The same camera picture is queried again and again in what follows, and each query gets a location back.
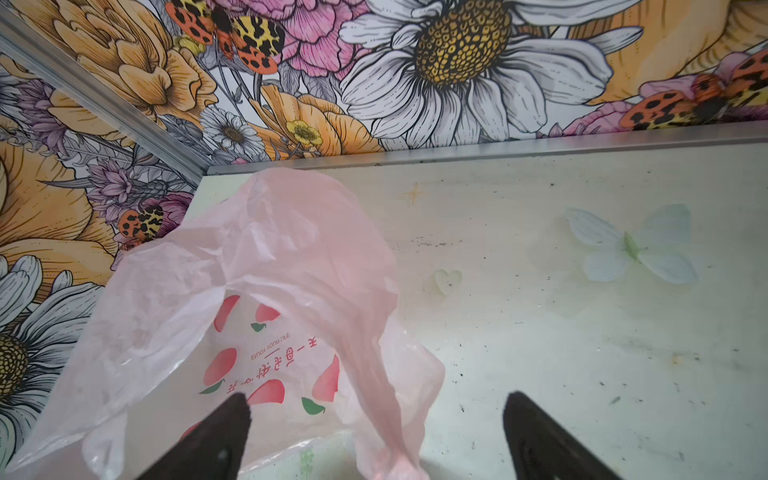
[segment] daisy center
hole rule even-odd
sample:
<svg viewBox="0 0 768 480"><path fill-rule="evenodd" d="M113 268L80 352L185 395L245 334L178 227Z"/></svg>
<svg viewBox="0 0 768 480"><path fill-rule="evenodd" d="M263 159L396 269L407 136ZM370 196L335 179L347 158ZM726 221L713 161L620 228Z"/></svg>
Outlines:
<svg viewBox="0 0 768 480"><path fill-rule="evenodd" d="M224 137L229 138L236 144L242 144L245 141L243 132L237 130L235 127L224 127L221 129L221 133L224 135Z"/></svg>
<svg viewBox="0 0 768 480"><path fill-rule="evenodd" d="M416 69L433 84L465 82L488 70L510 33L502 0L468 0L427 28L416 44Z"/></svg>
<svg viewBox="0 0 768 480"><path fill-rule="evenodd" d="M16 390L28 367L29 357L22 343L0 335L0 399Z"/></svg>

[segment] plastic bag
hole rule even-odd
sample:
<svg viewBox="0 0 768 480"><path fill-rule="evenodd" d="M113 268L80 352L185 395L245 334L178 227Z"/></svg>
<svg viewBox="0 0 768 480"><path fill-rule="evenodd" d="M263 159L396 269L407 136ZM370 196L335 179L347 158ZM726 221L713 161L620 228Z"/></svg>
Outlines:
<svg viewBox="0 0 768 480"><path fill-rule="evenodd" d="M147 439L137 456L153 461L241 391L241 471L352 430L367 478L427 478L419 448L445 369L391 316L397 296L395 257L344 186L254 174L125 258L8 470L84 438L91 470L117 478L127 428L151 425L134 446Z"/></svg>

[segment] translucent heart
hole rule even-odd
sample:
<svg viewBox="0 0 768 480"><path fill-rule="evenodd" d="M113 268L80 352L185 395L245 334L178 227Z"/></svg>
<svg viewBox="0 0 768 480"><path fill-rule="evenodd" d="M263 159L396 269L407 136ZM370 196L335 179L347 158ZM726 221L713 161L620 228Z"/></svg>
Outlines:
<svg viewBox="0 0 768 480"><path fill-rule="evenodd" d="M458 270L453 270L450 273L445 270L438 270L435 272L435 283L437 283L440 292L445 296L450 295L456 290L461 282L462 273Z"/></svg>

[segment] aluminum trim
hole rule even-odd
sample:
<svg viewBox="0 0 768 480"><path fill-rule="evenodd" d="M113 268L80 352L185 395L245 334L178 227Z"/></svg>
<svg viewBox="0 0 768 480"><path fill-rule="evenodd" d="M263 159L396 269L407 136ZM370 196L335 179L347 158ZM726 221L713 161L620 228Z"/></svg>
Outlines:
<svg viewBox="0 0 768 480"><path fill-rule="evenodd" d="M489 158L538 157L546 155L586 154L592 152L651 150L656 148L705 147L768 141L768 121L676 127L652 131L615 134L541 138L460 147L421 148L378 154L340 155L337 157L261 162L241 165L214 165L208 175L248 174L271 167L301 170L324 168L371 167L424 164L443 161L482 160Z"/></svg>

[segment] pink flower illustration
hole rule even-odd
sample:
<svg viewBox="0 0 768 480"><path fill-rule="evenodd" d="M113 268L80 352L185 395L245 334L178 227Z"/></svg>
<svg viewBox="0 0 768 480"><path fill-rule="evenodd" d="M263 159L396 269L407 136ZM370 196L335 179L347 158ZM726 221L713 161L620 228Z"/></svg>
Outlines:
<svg viewBox="0 0 768 480"><path fill-rule="evenodd" d="M232 11L245 8L285 28L283 53L276 58L312 77L333 73L342 80L369 50L339 39L344 22L369 11L365 0L216 0Z"/></svg>
<svg viewBox="0 0 768 480"><path fill-rule="evenodd" d="M563 130L563 136L613 134L618 131L629 131L619 125L619 120L624 113L632 108L632 104L626 101L613 101L601 105L589 115L577 118Z"/></svg>

